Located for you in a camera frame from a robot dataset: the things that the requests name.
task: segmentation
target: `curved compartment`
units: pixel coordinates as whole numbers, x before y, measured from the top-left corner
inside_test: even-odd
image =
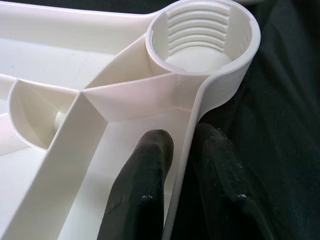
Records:
[[[212,74],[248,48],[251,19],[242,6],[228,0],[175,2],[149,26],[147,50],[171,72]]]
[[[61,115],[78,91],[17,80],[9,95],[9,115],[21,139],[32,147],[48,149]]]

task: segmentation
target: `plastic organizer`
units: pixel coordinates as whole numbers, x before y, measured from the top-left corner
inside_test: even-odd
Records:
[[[151,14],[0,1],[1,239],[96,239],[113,181],[152,129],[174,142],[169,239],[195,125],[235,94],[259,43],[231,0]]]

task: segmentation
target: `dark fabric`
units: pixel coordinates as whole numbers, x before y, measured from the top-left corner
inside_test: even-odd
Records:
[[[16,2],[150,13],[174,1]],[[226,133],[242,161],[263,182],[294,238],[317,240],[320,236],[320,0],[266,0],[249,6],[249,10],[261,28],[260,48],[236,95],[208,112],[201,122]],[[193,168],[188,165],[172,239],[208,239],[203,233],[206,210],[197,186]]]

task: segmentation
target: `compartment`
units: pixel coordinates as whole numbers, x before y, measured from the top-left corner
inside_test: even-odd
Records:
[[[9,96],[9,114],[16,133],[31,146],[48,149],[77,93],[17,80]]]
[[[213,73],[246,51],[252,39],[251,19],[231,1],[176,2],[151,23],[147,49],[168,70]]]
[[[174,141],[164,185],[166,216],[203,80],[168,73],[81,92],[3,239],[95,239],[115,178],[152,129],[168,131]]]
[[[83,89],[153,16],[0,2],[0,73]]]
[[[200,84],[203,79],[192,80]],[[176,74],[168,73],[83,91],[108,124],[61,229],[59,240],[97,237],[114,180],[139,139],[152,129],[166,130],[174,142],[173,161],[164,184],[164,216],[167,216],[193,105],[193,100],[183,99],[186,97],[183,86],[188,85],[183,84],[185,81]],[[193,95],[189,91],[188,97],[194,99],[196,92]],[[189,102],[189,106],[180,105],[181,102]]]

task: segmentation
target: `molded plastic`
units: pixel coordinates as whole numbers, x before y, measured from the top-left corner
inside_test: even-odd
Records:
[[[174,143],[170,238],[198,120],[237,91],[259,26],[231,0],[151,14],[0,1],[0,237],[95,239],[111,186],[141,136]]]

